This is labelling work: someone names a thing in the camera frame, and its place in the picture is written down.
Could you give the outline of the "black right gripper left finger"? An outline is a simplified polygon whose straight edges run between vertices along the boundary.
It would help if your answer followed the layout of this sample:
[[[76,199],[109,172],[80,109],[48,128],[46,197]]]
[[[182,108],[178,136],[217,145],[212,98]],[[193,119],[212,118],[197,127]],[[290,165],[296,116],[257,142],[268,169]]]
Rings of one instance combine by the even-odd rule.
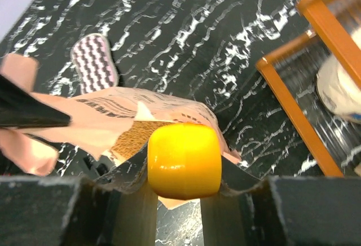
[[[2,245],[154,245],[147,149],[96,180],[1,177]]]

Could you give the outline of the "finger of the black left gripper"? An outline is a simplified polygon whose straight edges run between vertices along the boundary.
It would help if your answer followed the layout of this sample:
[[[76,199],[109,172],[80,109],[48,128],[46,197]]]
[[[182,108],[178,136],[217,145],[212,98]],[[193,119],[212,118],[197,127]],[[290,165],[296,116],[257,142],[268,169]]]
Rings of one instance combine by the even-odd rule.
[[[65,127],[71,117],[52,108],[1,76],[1,128]]]

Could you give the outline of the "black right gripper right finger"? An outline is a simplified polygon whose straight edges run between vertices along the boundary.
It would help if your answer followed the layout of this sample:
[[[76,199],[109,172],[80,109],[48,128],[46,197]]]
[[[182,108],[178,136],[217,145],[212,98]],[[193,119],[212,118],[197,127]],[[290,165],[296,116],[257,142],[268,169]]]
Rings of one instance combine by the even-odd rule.
[[[360,178],[257,179],[222,160],[221,187],[203,198],[205,245],[359,245]]]

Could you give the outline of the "pink cat litter bag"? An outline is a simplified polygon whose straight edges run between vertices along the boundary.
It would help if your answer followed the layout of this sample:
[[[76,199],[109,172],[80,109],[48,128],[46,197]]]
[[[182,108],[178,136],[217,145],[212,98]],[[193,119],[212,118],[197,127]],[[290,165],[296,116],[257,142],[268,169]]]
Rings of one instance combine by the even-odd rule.
[[[110,155],[109,150],[134,121],[190,123],[213,128],[221,145],[222,159],[236,164],[241,157],[232,151],[218,127],[212,111],[192,100],[164,95],[145,89],[112,87],[73,98],[33,92],[38,62],[20,54],[8,54],[1,62],[1,76],[52,108],[71,117],[65,127],[1,128],[1,151],[26,173],[45,176],[54,169],[59,157],[50,143],[71,143],[95,159]],[[160,197],[169,208],[186,200]]]

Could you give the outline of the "yellow plastic litter scoop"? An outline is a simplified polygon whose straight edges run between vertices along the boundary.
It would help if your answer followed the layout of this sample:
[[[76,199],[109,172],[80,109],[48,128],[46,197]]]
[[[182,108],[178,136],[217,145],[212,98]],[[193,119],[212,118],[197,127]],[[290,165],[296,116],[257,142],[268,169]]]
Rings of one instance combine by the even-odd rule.
[[[158,196],[208,197],[221,185],[221,145],[206,125],[178,123],[155,130],[147,146],[148,181]]]

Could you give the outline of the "brown cat litter granules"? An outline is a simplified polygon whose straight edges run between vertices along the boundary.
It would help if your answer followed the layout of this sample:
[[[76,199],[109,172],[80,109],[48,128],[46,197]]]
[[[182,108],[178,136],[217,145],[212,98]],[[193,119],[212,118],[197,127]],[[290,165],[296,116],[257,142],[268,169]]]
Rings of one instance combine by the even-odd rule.
[[[171,122],[164,121],[134,121],[132,127],[120,135],[109,150],[110,159],[120,165],[134,156],[156,129],[170,124]]]

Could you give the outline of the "purple wavy striped sponge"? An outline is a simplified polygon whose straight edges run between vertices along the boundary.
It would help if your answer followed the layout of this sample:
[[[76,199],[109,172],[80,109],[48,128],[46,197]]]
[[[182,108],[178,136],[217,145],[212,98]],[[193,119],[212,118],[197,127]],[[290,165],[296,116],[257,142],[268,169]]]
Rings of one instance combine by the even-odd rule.
[[[70,55],[80,78],[81,94],[119,84],[119,73],[113,63],[109,42],[102,34],[85,35],[74,44]]]

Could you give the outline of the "wooden two-tier shelf rack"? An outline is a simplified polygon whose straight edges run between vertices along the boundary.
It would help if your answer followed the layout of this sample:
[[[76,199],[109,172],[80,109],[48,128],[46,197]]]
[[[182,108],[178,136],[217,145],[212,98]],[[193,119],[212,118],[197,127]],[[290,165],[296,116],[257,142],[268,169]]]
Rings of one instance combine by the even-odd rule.
[[[279,34],[292,15],[300,35],[262,57],[257,69],[323,174],[360,175],[360,123],[330,112],[319,98],[316,74],[334,55],[360,88],[360,0],[283,0],[262,17],[267,36]]]

